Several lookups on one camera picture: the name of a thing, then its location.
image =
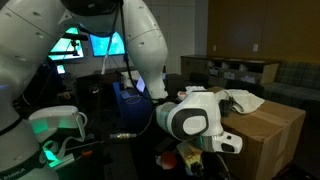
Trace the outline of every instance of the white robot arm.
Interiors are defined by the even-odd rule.
[[[160,127],[181,141],[197,138],[206,152],[239,153],[242,139],[223,131],[220,110],[212,92],[191,92],[179,105],[166,103],[157,108]]]

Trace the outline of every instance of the wooden shelf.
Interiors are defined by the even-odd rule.
[[[266,84],[274,81],[281,60],[205,55],[181,56],[181,75],[189,80],[191,72],[208,74],[210,85],[224,86],[228,79]]]

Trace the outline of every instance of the black cable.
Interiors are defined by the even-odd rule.
[[[71,45],[71,39],[70,39],[70,42],[69,42],[69,44],[68,44],[68,46],[67,46],[67,48],[66,48],[66,52],[68,51],[68,49],[69,49],[69,47],[70,47],[70,45]]]
[[[137,136],[140,136],[141,134],[143,134],[148,129],[148,127],[150,126],[150,124],[152,122],[152,118],[153,118],[156,110],[157,110],[157,107],[154,107],[154,109],[152,110],[152,113],[150,115],[150,118],[149,118],[149,121],[148,121],[147,125],[144,127],[144,129],[141,132],[137,133]]]
[[[114,60],[113,56],[111,56],[111,59],[114,62],[114,64],[117,66],[117,68],[119,69],[120,67],[119,67],[118,63],[116,63],[116,61]]]
[[[22,93],[22,97],[23,97],[23,100],[25,101],[25,103],[27,103],[29,106],[32,106],[33,104],[35,104],[35,103],[38,102],[38,100],[39,100],[40,97],[42,96],[44,90],[46,89],[46,87],[47,87],[47,85],[48,85],[48,82],[49,82],[49,79],[51,78],[51,76],[52,76],[52,74],[53,74],[54,71],[55,71],[54,69],[51,70],[51,72],[49,73],[49,75],[48,75],[48,77],[47,77],[47,79],[46,79],[46,81],[45,81],[45,83],[44,83],[44,85],[43,85],[43,87],[42,87],[39,95],[37,96],[37,98],[36,98],[32,103],[29,102],[29,101],[27,100],[27,98],[25,97],[24,93]]]
[[[117,23],[117,19],[118,19],[118,14],[119,14],[119,8],[117,8],[117,11],[116,11],[116,14],[115,14],[115,17],[113,19],[113,22],[112,22],[112,34],[111,34],[111,37],[109,39],[109,43],[108,43],[108,49],[107,49],[107,52],[109,52],[110,48],[111,48],[111,43],[112,43],[112,37],[115,33],[115,27],[116,27],[116,23]]]
[[[224,167],[224,170],[227,173],[228,179],[231,180],[231,175],[230,175],[230,172],[229,172],[229,169],[228,169],[226,163],[224,162],[224,160],[222,159],[222,157],[219,154],[216,154],[216,155],[217,155],[218,159],[220,160],[222,166]]]

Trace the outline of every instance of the monitor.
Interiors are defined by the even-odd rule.
[[[105,56],[110,41],[110,37],[98,37],[90,34],[93,56]],[[111,47],[109,49],[109,56],[124,54],[124,44],[119,33],[115,32],[112,36]]]
[[[139,80],[138,80],[138,82],[137,82],[137,89],[140,91],[140,92],[144,92],[144,89],[145,89],[145,87],[146,87],[146,85],[145,85],[145,83],[144,83],[144,81],[143,81],[143,79],[142,79],[142,77],[140,76],[139,77]]]
[[[57,71],[58,71],[58,74],[64,74],[64,73],[66,73],[63,65],[58,65],[58,66],[57,66]]]
[[[69,28],[66,33],[70,34],[79,34],[77,28]],[[79,54],[79,56],[74,56],[72,54],[68,55],[49,55],[49,57],[53,61],[63,61],[63,60],[70,60],[70,59],[77,59],[77,58],[83,58],[83,51],[82,51],[82,46],[80,40],[76,40],[76,43],[78,46],[76,46],[76,50]],[[51,49],[51,52],[60,52],[60,51],[73,51],[74,48],[71,45],[71,39],[66,39],[66,38],[61,38],[56,45]]]

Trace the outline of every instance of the wire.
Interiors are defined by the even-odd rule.
[[[228,179],[231,180],[231,176],[230,176],[230,173],[229,173],[229,169],[228,169],[226,163],[224,162],[224,160],[222,159],[222,157],[221,157],[219,154],[217,154],[217,156],[218,156],[218,158],[220,159],[221,164],[223,165],[225,171],[227,172]]]
[[[35,104],[36,102],[38,102],[38,100],[39,100],[40,97],[42,96],[44,90],[46,89],[46,87],[47,87],[47,85],[48,85],[48,82],[49,82],[49,79],[50,79],[50,77],[52,76],[52,74],[53,74],[54,71],[55,71],[54,69],[51,70],[51,72],[50,72],[50,74],[48,75],[48,77],[47,77],[47,79],[46,79],[46,81],[45,81],[45,83],[44,83],[44,85],[43,85],[43,87],[42,87],[39,95],[37,96],[36,100],[34,100],[32,103],[30,103],[30,102],[27,100],[27,98],[24,96],[24,93],[22,94],[23,100],[24,100],[29,106],[32,106],[32,104]]]
[[[88,144],[84,144],[84,145],[68,148],[68,149],[66,149],[66,151],[70,151],[70,150],[74,150],[74,149],[78,149],[78,148],[82,148],[82,147],[86,147],[86,146],[90,146],[90,145],[94,145],[94,144],[103,144],[103,143],[104,143],[104,141],[95,141],[95,142],[92,142],[92,143],[88,143]]]
[[[118,19],[118,14],[119,14],[119,9],[117,9],[117,12],[116,12],[116,15],[114,17],[114,20],[113,20],[113,24],[112,24],[112,36],[115,32],[115,25],[116,25],[116,22],[117,22],[117,19]],[[103,64],[102,64],[102,70],[101,70],[101,74],[99,76],[99,81],[97,83],[97,102],[96,102],[96,105],[97,105],[97,113],[101,113],[101,93],[102,93],[102,84],[103,84],[103,75],[105,74],[105,62],[106,62],[106,59],[108,58],[108,52],[109,52],[109,49],[110,49],[110,46],[111,46],[111,42],[112,42],[112,36],[109,40],[109,44],[108,44],[108,47],[107,47],[107,52],[106,52],[106,55],[104,56],[104,58],[102,59],[103,60]],[[89,128],[93,125],[95,119],[90,123],[90,126]]]
[[[110,50],[110,48],[111,48],[113,35],[114,35],[114,33],[115,33],[115,26],[116,26],[116,23],[117,23],[118,14],[119,14],[119,8],[117,8],[115,17],[114,17],[114,19],[113,19],[111,37],[109,38],[109,43],[108,43],[108,46],[107,46],[106,55],[103,57],[103,64],[102,64],[102,70],[101,70],[101,74],[102,74],[102,75],[105,74],[105,71],[106,71],[106,61],[107,61],[108,58],[109,58],[109,50]]]
[[[150,126],[151,122],[152,122],[152,118],[153,118],[153,115],[154,113],[156,112],[156,109],[157,107],[155,107],[150,115],[150,118],[149,118],[149,121],[148,121],[148,124],[144,127],[144,129],[140,132],[140,133],[137,133],[138,136],[140,136],[141,134],[143,134],[147,129],[148,127]]]
[[[72,40],[70,39],[70,42],[69,42],[69,44],[68,44],[68,46],[67,46],[66,51],[68,51],[68,49],[69,49],[69,47],[70,47],[70,45],[71,45],[71,41],[72,41]]]
[[[87,123],[88,123],[88,117],[87,117],[84,113],[79,112],[79,115],[77,116],[77,119],[78,119],[78,117],[80,117],[80,116],[84,117],[83,126],[86,127],[86,125],[87,125]]]
[[[114,60],[114,58],[111,56],[112,61],[114,62],[114,64],[116,64],[117,68],[119,69],[119,65],[116,63],[116,61]]]
[[[108,62],[109,62],[109,68],[112,69],[110,58],[108,58]]]
[[[127,104],[137,104],[137,103],[140,102],[140,100],[141,100],[140,96],[137,96],[137,97],[133,97],[133,98],[127,99],[126,103]]]

